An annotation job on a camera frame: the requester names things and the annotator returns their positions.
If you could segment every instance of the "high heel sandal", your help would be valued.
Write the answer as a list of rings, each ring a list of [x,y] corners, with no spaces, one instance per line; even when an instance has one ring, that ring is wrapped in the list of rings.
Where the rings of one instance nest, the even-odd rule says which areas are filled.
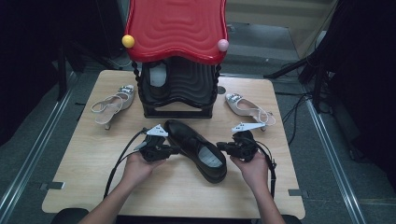
[[[266,126],[271,126],[276,123],[271,112],[261,109],[238,93],[226,94],[225,99],[235,114],[239,116],[251,116],[257,122],[264,123],[265,126],[261,128],[262,131],[265,131]]]
[[[110,129],[110,121],[113,116],[131,106],[134,99],[134,85],[123,86],[115,95],[107,96],[103,101],[99,101],[91,106],[91,111],[97,113],[95,122]]]

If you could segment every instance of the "wooden table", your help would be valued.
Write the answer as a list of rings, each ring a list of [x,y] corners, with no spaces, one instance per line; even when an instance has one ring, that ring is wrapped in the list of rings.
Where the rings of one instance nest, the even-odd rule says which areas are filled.
[[[57,213],[67,207],[92,210],[103,200],[111,169],[131,138],[143,127],[162,126],[166,119],[146,119],[137,92],[131,107],[121,111],[105,130],[94,122],[91,105],[117,92],[122,85],[134,84],[134,74],[123,71],[103,71],[92,90],[78,126],[53,181],[64,182],[63,189],[49,189],[42,208]],[[219,85],[228,93],[240,93],[245,98],[272,111],[277,123],[265,132],[253,130],[254,138],[267,145],[276,160],[275,201],[281,214],[302,219],[305,215],[301,196],[290,196],[290,189],[299,189],[290,151],[276,102],[273,85],[265,79],[220,77]],[[231,142],[231,128],[240,122],[252,122],[249,117],[235,115],[219,95],[212,119],[183,119],[208,141]],[[140,144],[140,135],[130,146]],[[181,155],[173,155],[152,176],[139,186],[122,207],[121,215],[155,217],[231,217],[258,218],[257,204],[238,168],[227,158],[228,173],[218,184],[207,182],[195,164]],[[119,183],[124,163],[116,172],[112,190]]]

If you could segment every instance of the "hand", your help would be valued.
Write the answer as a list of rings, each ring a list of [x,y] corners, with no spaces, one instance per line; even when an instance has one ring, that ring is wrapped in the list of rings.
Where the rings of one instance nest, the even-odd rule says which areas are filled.
[[[134,189],[144,182],[157,166],[164,162],[165,160],[147,162],[143,159],[140,152],[128,156],[120,185],[123,185],[129,190]]]
[[[242,177],[252,190],[268,189],[268,164],[259,151],[249,162],[241,161],[235,157],[230,157],[230,159],[241,170]]]

